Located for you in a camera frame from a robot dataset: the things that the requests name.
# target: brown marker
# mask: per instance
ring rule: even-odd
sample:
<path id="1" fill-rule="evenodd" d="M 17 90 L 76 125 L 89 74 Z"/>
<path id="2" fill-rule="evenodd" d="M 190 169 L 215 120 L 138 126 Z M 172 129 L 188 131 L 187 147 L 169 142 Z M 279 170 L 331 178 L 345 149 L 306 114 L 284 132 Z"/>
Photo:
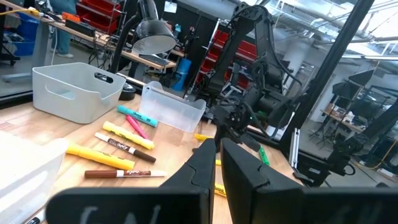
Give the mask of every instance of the brown marker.
<path id="1" fill-rule="evenodd" d="M 86 178 L 119 178 L 119 177 L 164 177 L 166 171 L 161 170 L 86 170 Z"/>
<path id="2" fill-rule="evenodd" d="M 150 156 L 150 155 L 148 155 L 146 153 L 143 153 L 141 151 L 138 151 L 137 149 L 134 149 L 133 147 L 130 147 L 130 146 L 127 146 L 127 145 L 125 145 L 125 144 L 123 144 L 121 142 L 118 142 L 115 139 L 107 137 L 104 134 L 95 133 L 95 137 L 99 138 L 102 141 L 106 141 L 107 143 L 111 144 L 114 147 L 117 147 L 119 149 L 125 150 L 128 153 L 133 154 L 133 155 L 137 156 L 140 159 L 143 159 L 143 160 L 146 160 L 146 161 L 149 161 L 149 162 L 152 162 L 152 163 L 154 163 L 156 161 L 156 158 L 154 158 L 154 157 L 152 157 L 152 156 Z"/>

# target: person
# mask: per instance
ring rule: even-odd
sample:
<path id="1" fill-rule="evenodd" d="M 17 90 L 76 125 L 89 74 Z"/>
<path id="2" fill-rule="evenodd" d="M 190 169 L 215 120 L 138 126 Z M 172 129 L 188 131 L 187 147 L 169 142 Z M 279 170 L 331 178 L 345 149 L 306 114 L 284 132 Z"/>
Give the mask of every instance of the person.
<path id="1" fill-rule="evenodd" d="M 53 12 L 62 15 L 62 12 L 67 12 L 76 15 L 76 4 L 80 0 L 50 0 L 50 5 Z M 51 51 L 57 53 L 57 56 L 64 58 L 73 58 L 73 54 L 69 52 L 70 34 L 57 29 L 54 34 L 57 36 L 52 38 Z"/>

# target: teal marker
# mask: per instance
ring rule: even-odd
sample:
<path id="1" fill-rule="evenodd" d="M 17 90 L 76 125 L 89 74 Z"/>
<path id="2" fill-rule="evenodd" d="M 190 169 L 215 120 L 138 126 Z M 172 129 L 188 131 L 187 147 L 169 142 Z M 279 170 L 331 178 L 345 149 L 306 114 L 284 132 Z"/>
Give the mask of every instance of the teal marker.
<path id="1" fill-rule="evenodd" d="M 120 112 L 122 114 L 125 114 L 125 115 L 130 115 L 133 118 L 136 118 L 137 120 L 139 120 L 141 122 L 144 122 L 144 123 L 146 123 L 148 125 L 151 125 L 152 127 L 155 127 L 155 128 L 157 127 L 157 120 L 155 120 L 153 118 L 150 118 L 148 116 L 145 116 L 145 115 L 143 115 L 141 113 L 138 113 L 136 111 L 133 111 L 133 110 L 131 110 L 131 109 L 129 109 L 129 108 L 123 106 L 123 105 L 119 105 L 118 106 L 118 112 Z"/>
<path id="2" fill-rule="evenodd" d="M 260 154 L 261 161 L 264 164 L 269 165 L 267 154 L 266 154 L 266 152 L 265 152 L 265 150 L 264 150 L 264 148 L 262 146 L 261 146 L 261 148 L 259 150 L 259 154 Z"/>

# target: green marker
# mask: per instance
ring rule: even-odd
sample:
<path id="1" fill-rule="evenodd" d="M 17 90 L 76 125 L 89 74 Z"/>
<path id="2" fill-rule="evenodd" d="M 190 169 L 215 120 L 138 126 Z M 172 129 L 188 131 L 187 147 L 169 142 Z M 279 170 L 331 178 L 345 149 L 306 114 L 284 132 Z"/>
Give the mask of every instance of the green marker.
<path id="1" fill-rule="evenodd" d="M 265 150 L 264 150 L 264 148 L 261 146 L 261 148 L 260 148 L 260 150 L 259 150 L 259 154 L 260 154 L 260 157 L 261 157 L 261 161 L 264 163 L 264 164 L 266 164 L 266 165 L 269 165 L 269 161 L 268 161 L 268 158 L 267 158 L 267 154 L 266 154 L 266 152 L 265 152 Z"/>

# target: clear plastic container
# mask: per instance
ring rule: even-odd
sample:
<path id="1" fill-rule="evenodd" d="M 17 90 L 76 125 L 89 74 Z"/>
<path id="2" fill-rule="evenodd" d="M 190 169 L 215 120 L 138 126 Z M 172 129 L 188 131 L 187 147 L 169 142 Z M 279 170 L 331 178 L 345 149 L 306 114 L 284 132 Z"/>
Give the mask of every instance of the clear plastic container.
<path id="1" fill-rule="evenodd" d="M 163 91 L 159 82 L 150 82 L 142 89 L 139 112 L 182 131 L 192 133 L 205 110 L 206 101 L 179 98 Z"/>
<path id="2" fill-rule="evenodd" d="M 114 108 L 126 79 L 86 63 L 33 68 L 33 106 L 88 124 Z"/>
<path id="3" fill-rule="evenodd" d="M 68 141 L 38 146 L 2 131 L 0 141 L 0 223 L 20 224 L 47 203 Z"/>

